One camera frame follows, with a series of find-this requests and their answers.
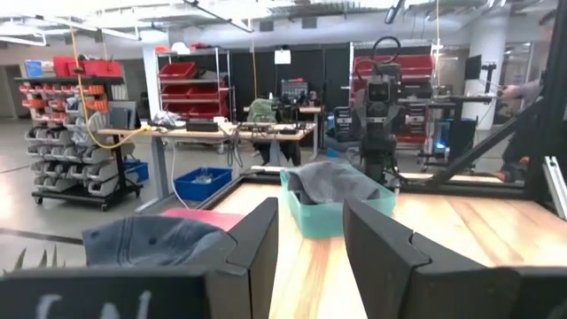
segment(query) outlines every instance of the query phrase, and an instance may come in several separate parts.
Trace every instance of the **computer monitor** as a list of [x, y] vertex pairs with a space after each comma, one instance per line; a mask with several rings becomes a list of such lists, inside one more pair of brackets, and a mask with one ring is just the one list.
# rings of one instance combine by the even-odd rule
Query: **computer monitor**
[[467, 58], [464, 64], [464, 80], [479, 80], [482, 69], [482, 55]]

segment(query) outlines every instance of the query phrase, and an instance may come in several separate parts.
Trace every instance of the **pink cloth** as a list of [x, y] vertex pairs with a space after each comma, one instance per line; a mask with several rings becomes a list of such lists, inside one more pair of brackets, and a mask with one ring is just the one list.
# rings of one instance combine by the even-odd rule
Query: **pink cloth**
[[167, 217], [191, 218], [229, 231], [244, 218], [239, 214], [221, 214], [203, 209], [172, 208], [162, 214]]

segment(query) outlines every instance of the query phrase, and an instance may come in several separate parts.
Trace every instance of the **person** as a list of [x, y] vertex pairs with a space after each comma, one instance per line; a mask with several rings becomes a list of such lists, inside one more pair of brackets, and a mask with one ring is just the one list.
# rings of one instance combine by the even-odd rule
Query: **person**
[[[556, 15], [557, 9], [546, 13], [540, 20], [540, 26], [544, 27], [548, 42], [551, 41], [553, 36]], [[521, 112], [526, 106], [533, 104], [538, 99], [541, 89], [540, 80], [528, 82], [524, 85], [509, 85], [504, 88], [501, 97], [506, 99], [523, 99], [524, 103], [520, 110]], [[510, 138], [509, 145], [502, 154], [504, 164], [501, 170], [494, 174], [503, 182], [512, 183], [516, 179], [523, 178], [522, 172], [525, 171], [525, 165], [530, 162], [530, 158], [527, 156], [526, 145], [530, 144], [527, 141], [531, 139], [533, 134], [533, 124], [535, 124], [535, 119], [532, 120], [530, 125], [519, 128]]]

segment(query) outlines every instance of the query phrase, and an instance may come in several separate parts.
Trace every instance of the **teal plastic bin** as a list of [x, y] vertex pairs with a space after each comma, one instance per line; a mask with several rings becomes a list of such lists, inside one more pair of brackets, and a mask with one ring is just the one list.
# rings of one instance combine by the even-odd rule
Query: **teal plastic bin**
[[[361, 178], [368, 178], [353, 168], [353, 174], [360, 174]], [[280, 172], [282, 181], [282, 200], [290, 208], [291, 214], [298, 224], [299, 231], [304, 237], [326, 238], [343, 236], [343, 203], [304, 205], [297, 196], [288, 191], [289, 173]], [[384, 186], [377, 183], [380, 190], [379, 199], [363, 201], [378, 212], [392, 216], [396, 206], [396, 195]]]

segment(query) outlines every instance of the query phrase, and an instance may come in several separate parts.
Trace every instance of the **green backpack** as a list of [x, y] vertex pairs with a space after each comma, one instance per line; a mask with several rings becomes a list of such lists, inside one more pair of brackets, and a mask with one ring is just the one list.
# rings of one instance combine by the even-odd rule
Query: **green backpack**
[[272, 111], [272, 104], [274, 104], [274, 101], [271, 99], [256, 98], [250, 105], [250, 111], [248, 112], [246, 121], [276, 123], [276, 112]]

